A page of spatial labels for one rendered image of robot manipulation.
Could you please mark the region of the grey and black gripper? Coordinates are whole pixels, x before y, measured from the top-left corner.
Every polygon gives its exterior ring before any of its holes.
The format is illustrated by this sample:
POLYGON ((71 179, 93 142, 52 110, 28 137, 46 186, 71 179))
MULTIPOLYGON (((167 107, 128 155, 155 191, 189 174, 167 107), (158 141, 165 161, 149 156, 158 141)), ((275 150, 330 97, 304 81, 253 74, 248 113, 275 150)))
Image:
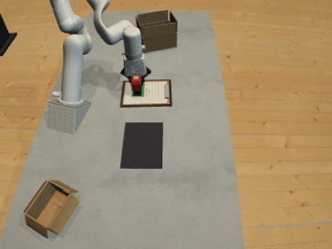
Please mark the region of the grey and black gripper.
POLYGON ((120 74, 128 78, 129 82, 131 77, 141 76, 141 85, 145 83, 145 78, 151 73, 151 70, 146 66, 145 56, 138 60, 128 60, 124 56, 124 68, 120 74))

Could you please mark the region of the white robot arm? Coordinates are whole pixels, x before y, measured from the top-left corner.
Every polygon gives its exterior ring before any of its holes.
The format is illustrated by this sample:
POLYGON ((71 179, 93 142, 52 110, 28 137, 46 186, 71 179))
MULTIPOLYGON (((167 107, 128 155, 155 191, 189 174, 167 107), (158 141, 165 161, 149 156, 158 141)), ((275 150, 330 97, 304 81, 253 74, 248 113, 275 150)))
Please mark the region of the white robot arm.
MULTIPOLYGON (((92 41, 85 21, 75 15, 69 0, 49 0, 52 5, 57 24, 63 33, 70 34, 63 43, 63 71, 61 91, 53 91, 58 103, 65 105, 81 105, 81 87, 84 60, 83 55, 90 52, 92 41), (82 36, 83 35, 83 36, 82 36), (83 52, 84 51, 84 52, 83 52)), ((145 45, 141 46, 141 34, 128 20, 106 28, 101 20, 101 11, 107 9, 110 0, 87 0, 94 10, 94 26, 108 45, 114 45, 123 39, 125 51, 122 55, 128 60, 138 60, 145 53, 145 45)))

